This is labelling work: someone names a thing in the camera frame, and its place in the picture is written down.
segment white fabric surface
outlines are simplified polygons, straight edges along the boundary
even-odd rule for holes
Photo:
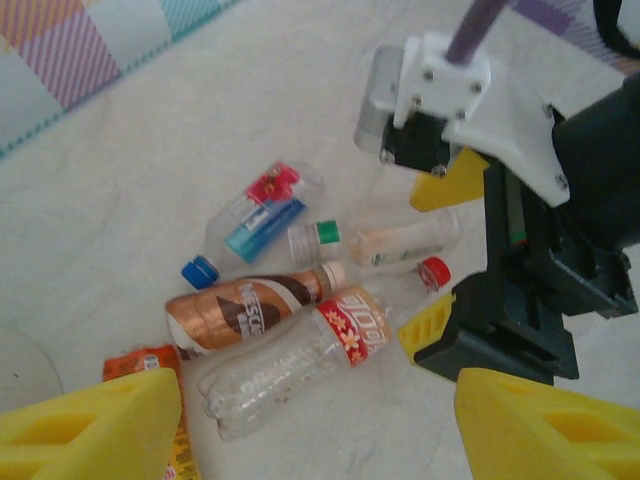
[[[49,355],[65,391],[100,381],[105,357],[166,340],[163,304],[186,290],[179,270],[207,218],[277,158],[323,170],[318,218],[358,198],[377,166],[351,140],[375,49],[451,31],[467,4],[247,0],[10,155],[2,324]],[[622,80],[511,11],[487,48],[567,114]],[[640,249],[629,253],[638,290]],[[638,320],[569,319],[582,378],[557,384],[640,407]],[[185,368],[205,479],[470,478],[454,384],[411,367],[397,345],[229,444],[196,390],[212,361]]]

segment bottle cap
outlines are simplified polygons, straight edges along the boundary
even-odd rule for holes
[[[451,280],[451,271],[438,257],[429,257],[418,264],[418,273],[427,287],[439,290]]]
[[[326,262],[320,265],[329,278],[331,292],[337,292],[347,286],[348,275],[340,262]]]
[[[182,276],[198,290],[210,287],[220,278],[215,267],[201,255],[184,266]]]

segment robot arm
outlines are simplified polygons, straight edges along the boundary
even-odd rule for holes
[[[381,47],[355,142],[441,186],[462,148],[488,164],[475,172],[487,271],[454,288],[442,339],[413,360],[452,380],[484,366],[552,383],[578,376],[562,314],[638,310],[621,249],[640,242],[640,76],[564,119],[478,50],[505,4],[476,0],[453,37]],[[514,225],[524,229],[518,242]]]

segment floral pattern on label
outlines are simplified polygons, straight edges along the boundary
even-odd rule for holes
[[[354,367],[391,341],[384,311],[360,285],[342,290],[316,308]]]

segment yellow foam block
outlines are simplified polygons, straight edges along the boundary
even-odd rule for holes
[[[640,479],[640,411],[479,368],[455,411],[475,480]]]
[[[489,163],[464,148],[443,178],[421,173],[416,178],[409,203],[420,212],[458,205],[484,197],[484,171]]]
[[[0,415],[3,480],[159,480],[180,418],[168,368]]]
[[[454,301],[455,296],[447,293],[398,329],[398,341],[414,365],[417,352],[442,338]]]

